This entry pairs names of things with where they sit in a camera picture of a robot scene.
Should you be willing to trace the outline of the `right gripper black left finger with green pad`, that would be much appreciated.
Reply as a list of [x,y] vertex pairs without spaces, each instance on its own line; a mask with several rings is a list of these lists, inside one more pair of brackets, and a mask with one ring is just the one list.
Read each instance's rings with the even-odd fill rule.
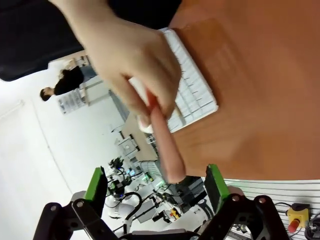
[[47,203],[39,218],[33,240],[70,240],[75,231],[84,230],[91,240],[118,240],[101,219],[108,180],[102,166],[95,168],[83,196],[61,206]]

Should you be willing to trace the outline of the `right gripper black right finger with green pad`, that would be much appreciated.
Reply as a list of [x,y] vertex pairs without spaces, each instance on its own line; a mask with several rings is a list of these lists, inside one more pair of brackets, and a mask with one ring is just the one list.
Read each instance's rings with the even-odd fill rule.
[[215,164],[206,168],[204,186],[214,216],[198,240],[225,240],[234,225],[246,226],[252,240],[288,240],[278,211],[267,195],[253,200],[231,193]]

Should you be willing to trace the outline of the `person's bare hand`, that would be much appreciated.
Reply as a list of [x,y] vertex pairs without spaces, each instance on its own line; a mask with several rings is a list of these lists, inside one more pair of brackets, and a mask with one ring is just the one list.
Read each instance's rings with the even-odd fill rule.
[[167,124],[182,70],[163,33],[117,17],[106,0],[49,1],[67,19],[99,76],[152,127],[167,181],[182,181],[185,164]]

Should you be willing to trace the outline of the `wooden desk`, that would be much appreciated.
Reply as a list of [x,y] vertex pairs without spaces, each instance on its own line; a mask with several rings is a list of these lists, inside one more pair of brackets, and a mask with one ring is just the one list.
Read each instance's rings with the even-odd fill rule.
[[147,143],[147,135],[139,129],[138,121],[133,113],[129,113],[121,132],[125,137],[132,135],[139,151],[135,153],[135,157],[139,162],[155,161],[158,155],[154,148]]

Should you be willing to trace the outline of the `yellow emergency stop button box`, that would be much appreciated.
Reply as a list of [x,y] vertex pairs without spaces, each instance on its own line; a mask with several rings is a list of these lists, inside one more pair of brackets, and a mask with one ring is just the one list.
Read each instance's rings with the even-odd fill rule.
[[310,204],[307,203],[293,203],[287,210],[289,225],[287,230],[289,233],[295,233],[300,228],[305,228],[309,223],[311,212]]

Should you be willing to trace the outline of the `white cabinet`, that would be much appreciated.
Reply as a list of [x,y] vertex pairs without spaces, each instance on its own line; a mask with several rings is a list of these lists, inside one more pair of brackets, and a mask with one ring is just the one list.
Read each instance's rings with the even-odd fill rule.
[[84,84],[85,102],[90,107],[110,97],[110,91],[103,80]]

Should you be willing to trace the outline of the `white dish rack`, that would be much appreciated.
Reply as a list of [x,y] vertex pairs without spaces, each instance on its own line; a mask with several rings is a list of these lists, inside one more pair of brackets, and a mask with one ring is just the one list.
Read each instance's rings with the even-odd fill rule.
[[163,33],[182,70],[175,100],[178,109],[168,120],[168,128],[174,133],[215,113],[219,106],[207,81],[176,32],[167,29]]

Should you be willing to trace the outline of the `bystander in black clothes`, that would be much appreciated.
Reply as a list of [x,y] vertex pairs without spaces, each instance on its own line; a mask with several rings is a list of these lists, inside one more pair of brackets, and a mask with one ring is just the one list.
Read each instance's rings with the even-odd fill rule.
[[84,82],[84,74],[79,66],[63,69],[62,77],[54,88],[45,87],[40,91],[41,99],[46,102],[51,96],[59,96],[77,89]]

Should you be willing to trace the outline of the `brown desk mat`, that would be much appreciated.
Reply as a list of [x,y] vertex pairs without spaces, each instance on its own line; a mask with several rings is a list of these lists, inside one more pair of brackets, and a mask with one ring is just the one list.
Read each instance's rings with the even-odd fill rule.
[[239,155],[252,131],[255,87],[243,59],[214,18],[174,27],[218,103],[218,111],[183,130],[204,159],[223,161]]

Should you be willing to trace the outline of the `person's black clothed torso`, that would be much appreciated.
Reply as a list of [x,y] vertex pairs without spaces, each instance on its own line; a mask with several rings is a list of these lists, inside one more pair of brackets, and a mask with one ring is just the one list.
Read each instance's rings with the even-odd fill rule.
[[[182,0],[104,0],[120,18],[159,30]],[[0,0],[0,80],[46,70],[49,62],[82,51],[61,11],[49,0]]]

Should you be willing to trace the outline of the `grey slotted aluminium base plate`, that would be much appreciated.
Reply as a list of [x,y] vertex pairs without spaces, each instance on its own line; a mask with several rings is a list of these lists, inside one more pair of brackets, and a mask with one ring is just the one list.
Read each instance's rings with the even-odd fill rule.
[[252,200],[260,195],[269,196],[276,204],[279,217],[285,228],[290,224],[286,211],[294,203],[310,205],[310,219],[314,229],[310,235],[320,240],[320,179],[316,180],[242,180],[226,179],[228,186],[240,188]]

